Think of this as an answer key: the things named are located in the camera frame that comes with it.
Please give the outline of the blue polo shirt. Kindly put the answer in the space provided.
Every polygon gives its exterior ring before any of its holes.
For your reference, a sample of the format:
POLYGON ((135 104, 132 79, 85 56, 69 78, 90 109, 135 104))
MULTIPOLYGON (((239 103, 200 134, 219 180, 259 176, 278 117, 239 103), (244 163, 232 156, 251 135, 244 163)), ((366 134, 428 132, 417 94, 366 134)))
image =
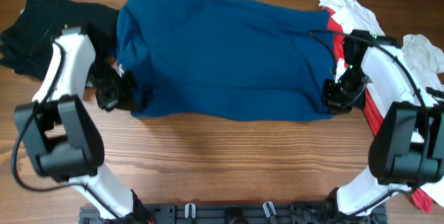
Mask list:
POLYGON ((255 0, 128 0, 117 62, 132 75, 135 117, 209 114, 237 121, 317 121, 332 77, 326 10, 255 0))

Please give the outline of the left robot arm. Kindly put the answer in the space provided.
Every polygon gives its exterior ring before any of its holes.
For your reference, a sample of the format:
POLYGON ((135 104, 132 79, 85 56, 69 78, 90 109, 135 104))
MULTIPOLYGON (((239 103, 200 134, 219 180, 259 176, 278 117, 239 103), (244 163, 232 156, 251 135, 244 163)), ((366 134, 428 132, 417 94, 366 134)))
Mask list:
POLYGON ((103 140, 82 97, 96 50, 88 24, 66 24, 53 36, 52 59, 41 88, 29 104, 15 109, 19 131, 11 156, 15 182, 43 193, 71 187, 99 211, 102 223, 154 223, 136 193, 106 166, 103 140), (57 184, 45 189, 19 176, 17 155, 24 146, 34 171, 57 184))

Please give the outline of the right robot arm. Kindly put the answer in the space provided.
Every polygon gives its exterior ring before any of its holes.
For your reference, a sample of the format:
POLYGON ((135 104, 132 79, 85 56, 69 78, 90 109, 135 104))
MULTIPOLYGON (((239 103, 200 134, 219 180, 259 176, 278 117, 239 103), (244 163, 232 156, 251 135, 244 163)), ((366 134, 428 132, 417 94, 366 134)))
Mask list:
POLYGON ((389 106, 368 151, 368 166, 350 183, 336 190, 336 221, 369 215, 396 194, 411 195, 426 183, 443 178, 443 108, 427 106, 413 76, 389 48, 389 37, 354 30, 344 35, 343 50, 348 68, 337 80, 326 80, 323 104, 333 114, 364 107, 364 91, 375 83, 362 64, 387 58, 408 81, 419 104, 394 101, 389 106))

